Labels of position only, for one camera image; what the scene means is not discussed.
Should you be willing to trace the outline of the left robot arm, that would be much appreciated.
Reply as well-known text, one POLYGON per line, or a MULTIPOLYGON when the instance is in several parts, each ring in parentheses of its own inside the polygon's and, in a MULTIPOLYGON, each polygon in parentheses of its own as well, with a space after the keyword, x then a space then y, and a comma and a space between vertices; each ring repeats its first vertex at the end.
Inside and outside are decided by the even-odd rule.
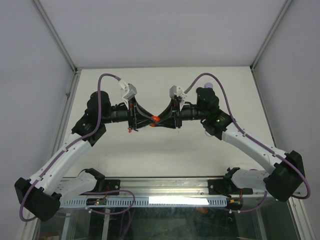
POLYGON ((65 184, 61 180, 76 160, 106 133, 106 124, 119 122, 128 122, 129 129, 136 130, 155 124, 157 119, 140 107, 134 97, 112 106, 105 91, 94 92, 63 146, 36 173, 15 182, 20 219, 27 221, 23 216, 23 209, 27 209, 35 219, 48 221, 62 203, 86 192, 97 195, 106 190, 106 177, 94 168, 82 170, 78 177, 65 184))

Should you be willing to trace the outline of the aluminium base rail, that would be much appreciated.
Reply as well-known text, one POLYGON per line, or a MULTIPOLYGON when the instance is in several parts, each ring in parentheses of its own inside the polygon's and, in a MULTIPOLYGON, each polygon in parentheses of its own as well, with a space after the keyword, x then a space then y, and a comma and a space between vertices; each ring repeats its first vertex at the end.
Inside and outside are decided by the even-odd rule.
POLYGON ((57 185, 57 193, 70 194, 67 199, 78 195, 102 195, 111 191, 111 196, 130 196, 129 191, 138 198, 149 196, 178 196, 178 197, 244 197, 264 195, 262 187, 247 184, 241 191, 229 180, 222 176, 216 177, 106 177, 101 186, 91 188, 98 181, 90 174, 83 172, 79 177, 63 178, 57 185))

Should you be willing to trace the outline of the white earbud charging case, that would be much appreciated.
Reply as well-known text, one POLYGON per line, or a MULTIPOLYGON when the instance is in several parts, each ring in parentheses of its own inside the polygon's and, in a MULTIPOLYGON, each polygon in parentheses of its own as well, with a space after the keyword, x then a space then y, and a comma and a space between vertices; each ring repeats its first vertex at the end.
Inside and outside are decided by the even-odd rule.
POLYGON ((207 131, 204 132, 207 137, 212 137, 207 131))

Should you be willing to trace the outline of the purple earbud charging case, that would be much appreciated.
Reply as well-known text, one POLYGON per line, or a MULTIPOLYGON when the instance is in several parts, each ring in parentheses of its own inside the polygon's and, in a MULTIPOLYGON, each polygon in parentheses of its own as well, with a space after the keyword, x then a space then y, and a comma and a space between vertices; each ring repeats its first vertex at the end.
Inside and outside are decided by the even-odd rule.
POLYGON ((204 84, 204 87, 212 89, 213 88, 213 84, 211 82, 207 82, 207 83, 204 84))

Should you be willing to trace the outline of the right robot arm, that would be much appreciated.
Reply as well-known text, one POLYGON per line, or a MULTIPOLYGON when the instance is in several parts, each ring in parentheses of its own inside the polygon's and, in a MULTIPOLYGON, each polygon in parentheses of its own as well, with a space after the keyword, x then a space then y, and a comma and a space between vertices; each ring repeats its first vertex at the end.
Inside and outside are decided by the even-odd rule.
POLYGON ((243 188, 259 189, 281 202, 293 197, 305 180, 302 156, 294 150, 287 153, 265 145, 247 133, 230 114, 220 109, 219 98, 212 88, 199 87, 196 94, 195 105, 185 103, 187 95, 183 89, 172 86, 169 90, 171 103, 156 126, 169 122, 174 128, 179 128, 183 121, 200 120, 206 134, 238 148, 263 168, 228 169, 223 177, 226 192, 234 194, 243 188))

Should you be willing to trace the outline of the red earbud charging case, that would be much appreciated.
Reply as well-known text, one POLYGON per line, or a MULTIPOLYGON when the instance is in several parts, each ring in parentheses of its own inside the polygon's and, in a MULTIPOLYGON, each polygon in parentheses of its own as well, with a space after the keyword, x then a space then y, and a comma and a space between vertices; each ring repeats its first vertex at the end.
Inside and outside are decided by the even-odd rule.
POLYGON ((152 116, 151 119, 153 120, 153 123, 149 124, 151 127, 156 127, 161 120, 159 116, 152 116))

